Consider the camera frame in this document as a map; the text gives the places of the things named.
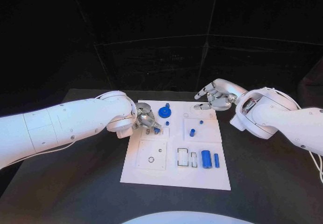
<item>white board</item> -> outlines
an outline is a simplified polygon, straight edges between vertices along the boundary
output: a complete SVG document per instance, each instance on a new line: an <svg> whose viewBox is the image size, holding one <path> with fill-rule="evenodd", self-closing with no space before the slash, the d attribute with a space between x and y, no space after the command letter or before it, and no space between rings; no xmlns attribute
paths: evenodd
<svg viewBox="0 0 323 224"><path fill-rule="evenodd" d="M149 100L139 102L152 106L164 133L155 134L153 130L148 133L148 129L143 127L135 131L130 137L122 182L231 190L215 111L195 110L192 107L201 102ZM166 103L171 104L172 116L165 119L159 116L159 109L165 107ZM185 131L192 128L197 129L195 137L191 137ZM178 166L179 148L188 149L190 166ZM211 151L211 169L203 167L203 150ZM192 167L192 153L197 153L198 167ZM215 168L215 153L220 155L220 168Z"/></svg>

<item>dark table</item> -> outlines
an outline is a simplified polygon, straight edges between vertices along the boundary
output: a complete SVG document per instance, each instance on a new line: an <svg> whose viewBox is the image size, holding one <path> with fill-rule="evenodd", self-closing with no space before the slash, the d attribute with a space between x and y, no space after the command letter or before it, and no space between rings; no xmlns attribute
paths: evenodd
<svg viewBox="0 0 323 224"><path fill-rule="evenodd" d="M66 102L104 90L71 89ZM192 92L125 91L138 102L194 101ZM155 212L217 213L254 223L323 223L323 185L309 152L277 133L259 139L217 112L231 191L120 183L129 138L106 129L28 159L0 198L0 223L122 223Z"/></svg>

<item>blue object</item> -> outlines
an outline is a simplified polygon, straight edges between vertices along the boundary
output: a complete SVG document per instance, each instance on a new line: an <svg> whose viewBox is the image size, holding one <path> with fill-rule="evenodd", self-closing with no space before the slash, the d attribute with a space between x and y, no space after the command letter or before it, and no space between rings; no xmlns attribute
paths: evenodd
<svg viewBox="0 0 323 224"><path fill-rule="evenodd" d="M153 131L159 133L161 132L161 129L155 127L153 128Z"/></svg>
<svg viewBox="0 0 323 224"><path fill-rule="evenodd" d="M194 137L195 129L191 130L191 137Z"/></svg>
<svg viewBox="0 0 323 224"><path fill-rule="evenodd" d="M159 116L168 118L172 115L171 104L168 103L165 107L159 110Z"/></svg>
<svg viewBox="0 0 323 224"><path fill-rule="evenodd" d="M205 169L213 168L213 160L211 160L211 151L210 150L203 151L203 164L204 164Z"/></svg>
<svg viewBox="0 0 323 224"><path fill-rule="evenodd" d="M214 154L214 161L215 161L215 168L220 168L221 167L220 155L217 153Z"/></svg>

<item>black background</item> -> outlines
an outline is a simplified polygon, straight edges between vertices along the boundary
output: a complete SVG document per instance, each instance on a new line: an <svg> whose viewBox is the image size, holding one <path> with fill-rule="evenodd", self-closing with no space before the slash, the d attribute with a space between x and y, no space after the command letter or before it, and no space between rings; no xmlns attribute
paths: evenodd
<svg viewBox="0 0 323 224"><path fill-rule="evenodd" d="M322 11L319 0L4 0L0 116L71 88L198 91L217 78L296 97L323 55Z"/></svg>

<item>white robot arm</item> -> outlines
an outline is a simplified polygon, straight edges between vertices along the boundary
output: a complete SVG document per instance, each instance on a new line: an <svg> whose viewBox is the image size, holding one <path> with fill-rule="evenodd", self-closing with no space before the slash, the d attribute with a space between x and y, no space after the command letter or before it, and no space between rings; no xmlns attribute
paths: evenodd
<svg viewBox="0 0 323 224"><path fill-rule="evenodd" d="M0 169L19 159L96 135L106 127L125 138L141 126L162 127L155 122L151 106L136 104L120 91L4 117Z"/></svg>
<svg viewBox="0 0 323 224"><path fill-rule="evenodd" d="M276 89L247 91L224 79L210 83L195 99L207 94L208 103L197 110L228 110L237 104L231 124L249 130L257 137L269 139L282 131L292 143L323 155L323 109L302 109L296 101Z"/></svg>

